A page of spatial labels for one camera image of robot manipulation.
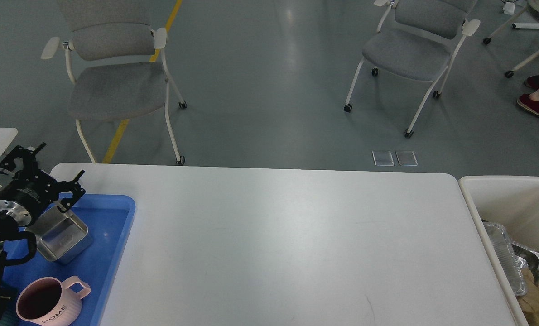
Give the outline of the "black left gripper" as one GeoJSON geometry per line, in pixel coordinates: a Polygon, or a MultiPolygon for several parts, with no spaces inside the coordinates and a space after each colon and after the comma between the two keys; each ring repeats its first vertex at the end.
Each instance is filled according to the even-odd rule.
{"type": "Polygon", "coordinates": [[[15,160],[22,161],[21,171],[0,191],[0,213],[11,217],[19,227],[33,225],[52,202],[60,213],[67,213],[86,193],[79,183],[84,170],[73,180],[57,182],[39,168],[36,155],[46,144],[43,142],[35,149],[15,146],[0,161],[1,175],[11,175],[17,167],[15,160]],[[72,196],[60,197],[67,192],[72,196]]]}

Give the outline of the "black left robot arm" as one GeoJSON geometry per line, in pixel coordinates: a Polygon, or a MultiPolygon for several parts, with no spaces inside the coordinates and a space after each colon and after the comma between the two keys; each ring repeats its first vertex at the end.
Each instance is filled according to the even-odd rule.
{"type": "Polygon", "coordinates": [[[0,320],[17,293],[2,286],[4,269],[25,264],[36,254],[36,236],[26,227],[34,225],[51,204],[65,213],[85,194],[79,184],[84,171],[73,180],[58,181],[39,168],[36,155],[44,146],[15,146],[0,161],[0,174],[13,176],[0,190],[0,320]]]}

